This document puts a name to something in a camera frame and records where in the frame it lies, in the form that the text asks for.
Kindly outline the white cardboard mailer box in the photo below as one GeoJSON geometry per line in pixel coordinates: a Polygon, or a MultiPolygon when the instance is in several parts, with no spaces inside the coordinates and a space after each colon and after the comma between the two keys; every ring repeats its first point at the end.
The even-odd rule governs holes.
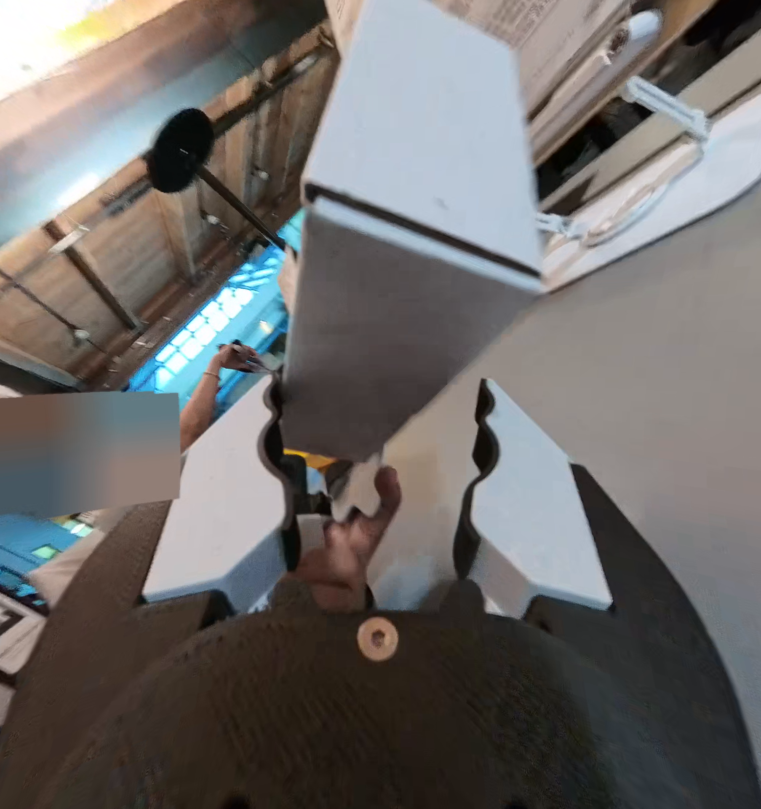
{"type": "Polygon", "coordinates": [[[542,293],[516,52],[432,2],[363,2],[301,185],[283,440],[360,462],[542,293]]]}

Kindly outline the black round disc on pole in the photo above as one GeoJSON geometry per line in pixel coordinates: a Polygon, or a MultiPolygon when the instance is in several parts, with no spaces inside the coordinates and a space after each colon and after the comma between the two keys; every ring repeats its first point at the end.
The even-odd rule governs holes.
{"type": "Polygon", "coordinates": [[[173,115],[144,155],[151,186],[160,193],[177,194],[192,185],[195,179],[200,179],[253,226],[265,241],[285,252],[285,239],[206,168],[214,143],[214,123],[202,110],[185,108],[173,115]]]}

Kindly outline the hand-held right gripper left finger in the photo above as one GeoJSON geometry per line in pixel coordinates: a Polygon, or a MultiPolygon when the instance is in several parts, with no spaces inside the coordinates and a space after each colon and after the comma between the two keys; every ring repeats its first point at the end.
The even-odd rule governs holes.
{"type": "Polygon", "coordinates": [[[288,505],[264,440],[276,415],[276,376],[254,386],[187,451],[181,490],[143,585],[148,603],[221,592],[235,613],[255,612],[287,569],[288,505]]]}

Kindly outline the grey desk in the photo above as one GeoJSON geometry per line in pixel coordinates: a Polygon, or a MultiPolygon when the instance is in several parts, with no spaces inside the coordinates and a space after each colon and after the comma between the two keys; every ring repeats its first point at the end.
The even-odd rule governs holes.
{"type": "Polygon", "coordinates": [[[593,474],[682,585],[761,780],[761,181],[544,298],[389,442],[404,501],[371,565],[385,606],[453,576],[481,378],[593,474]]]}

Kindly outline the white instruction sheet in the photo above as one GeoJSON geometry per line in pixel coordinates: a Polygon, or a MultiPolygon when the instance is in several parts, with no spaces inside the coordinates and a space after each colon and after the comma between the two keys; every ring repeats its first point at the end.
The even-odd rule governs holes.
{"type": "Polygon", "coordinates": [[[628,1],[450,1],[442,10],[517,49],[526,86],[555,84],[591,40],[623,21],[628,1]]]}

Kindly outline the fiducial marker card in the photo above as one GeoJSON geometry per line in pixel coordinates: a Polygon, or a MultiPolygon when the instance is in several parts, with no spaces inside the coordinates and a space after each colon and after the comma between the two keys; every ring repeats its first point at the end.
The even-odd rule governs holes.
{"type": "Polygon", "coordinates": [[[0,592],[0,682],[14,683],[45,627],[46,617],[0,592]]]}

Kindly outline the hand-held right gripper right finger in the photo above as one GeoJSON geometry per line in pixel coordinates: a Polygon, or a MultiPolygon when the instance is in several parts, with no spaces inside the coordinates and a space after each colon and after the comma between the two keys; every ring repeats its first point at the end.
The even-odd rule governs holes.
{"type": "Polygon", "coordinates": [[[476,400],[476,476],[453,543],[485,609],[523,619],[537,598],[608,611],[613,597],[564,450],[492,379],[476,400]]]}

